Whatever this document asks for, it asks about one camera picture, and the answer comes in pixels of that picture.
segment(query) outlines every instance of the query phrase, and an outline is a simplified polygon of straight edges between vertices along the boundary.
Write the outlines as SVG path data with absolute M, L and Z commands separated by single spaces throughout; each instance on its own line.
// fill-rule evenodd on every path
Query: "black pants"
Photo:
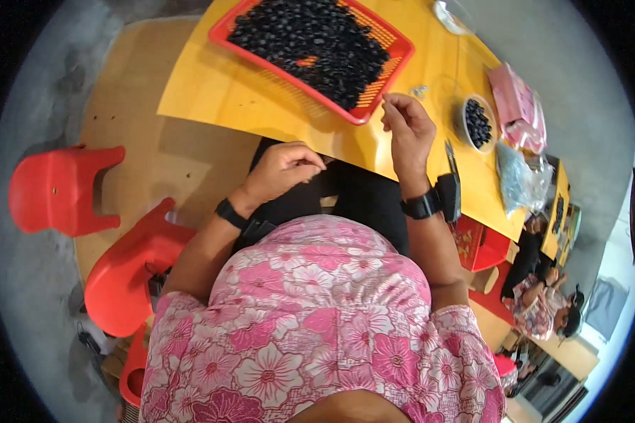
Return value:
M 520 250 L 517 252 L 515 260 L 513 260 L 513 265 L 510 267 L 508 275 L 506 275 L 506 280 L 501 289 L 501 298 L 514 299 L 515 292 L 513 292 L 513 289 L 518 283 L 524 281 L 529 274 L 536 274 L 540 281 L 546 279 L 548 270 L 550 267 L 555 266 L 555 262 L 541 252 L 542 242 L 542 235 L 534 235 L 522 231 L 520 240 L 517 242 Z
M 250 171 L 270 146 L 281 141 L 263 138 L 256 149 Z M 335 160 L 309 183 L 299 183 L 279 198 L 256 209 L 252 219 L 281 225 L 297 217 L 319 215 L 320 198 L 339 196 L 333 215 L 351 219 L 383 235 L 402 255 L 409 256 L 405 215 L 399 206 L 399 184 L 363 168 Z M 233 251 L 258 242 L 257 237 L 242 236 Z

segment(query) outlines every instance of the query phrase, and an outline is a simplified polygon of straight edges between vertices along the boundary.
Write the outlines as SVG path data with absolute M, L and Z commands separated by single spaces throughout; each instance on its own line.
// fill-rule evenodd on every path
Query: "pink flower pattern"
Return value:
M 210 305 L 170 292 L 153 322 L 144 422 L 286 421 L 367 389 L 414 423 L 499 422 L 505 398 L 467 306 L 371 229 L 307 216 L 236 253 Z

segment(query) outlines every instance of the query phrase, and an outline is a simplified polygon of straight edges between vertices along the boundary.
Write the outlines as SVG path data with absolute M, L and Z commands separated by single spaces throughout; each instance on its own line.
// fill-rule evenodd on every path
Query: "red stool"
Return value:
M 148 350 L 144 347 L 146 323 L 139 326 L 134 334 L 132 345 L 127 352 L 125 367 L 120 374 L 120 394 L 131 405 L 140 407 L 141 394 L 144 392 L 144 372 L 148 360 Z
M 94 177 L 125 159 L 125 148 L 56 149 L 26 157 L 9 182 L 9 211 L 22 231 L 58 229 L 68 236 L 120 226 L 119 216 L 97 216 L 92 209 Z
M 458 219 L 452 234 L 461 266 L 469 271 L 489 269 L 506 260 L 510 239 L 466 215 Z
M 104 332 L 124 338 L 153 314 L 151 271 L 174 266 L 195 231 L 164 220 L 176 202 L 165 198 L 94 264 L 85 283 L 85 306 Z

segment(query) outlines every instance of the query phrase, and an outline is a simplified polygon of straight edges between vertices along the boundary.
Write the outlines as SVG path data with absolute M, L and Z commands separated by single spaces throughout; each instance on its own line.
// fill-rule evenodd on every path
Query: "left hand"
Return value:
M 231 196 L 231 203 L 238 213 L 241 211 L 238 208 L 253 211 L 286 193 L 297 183 L 310 182 L 315 175 L 326 169 L 322 158 L 305 143 L 294 141 L 276 144 L 263 153 L 254 170 Z M 244 204 L 236 206 L 237 199 Z

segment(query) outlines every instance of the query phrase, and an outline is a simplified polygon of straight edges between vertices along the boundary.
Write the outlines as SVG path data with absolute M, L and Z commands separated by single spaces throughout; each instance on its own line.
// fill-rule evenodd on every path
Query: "white wall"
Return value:
M 602 387 L 607 383 L 618 357 L 623 350 L 630 327 L 635 317 L 635 266 L 633 265 L 633 251 L 630 245 L 629 211 L 630 211 L 630 186 L 633 178 L 630 178 L 628 191 L 624 199 L 621 213 L 611 232 L 610 239 L 605 247 L 602 257 L 599 275 L 613 277 L 618 283 L 628 289 L 628 299 L 621 316 L 618 319 L 616 329 L 609 341 L 604 343 L 597 331 L 589 325 L 581 329 L 581 336 L 598 349 L 600 362 L 588 375 L 584 383 L 588 389 L 586 397 L 576 406 L 564 420 L 565 423 L 579 421 L 593 404 Z M 586 293 L 586 301 L 590 300 L 590 292 Z

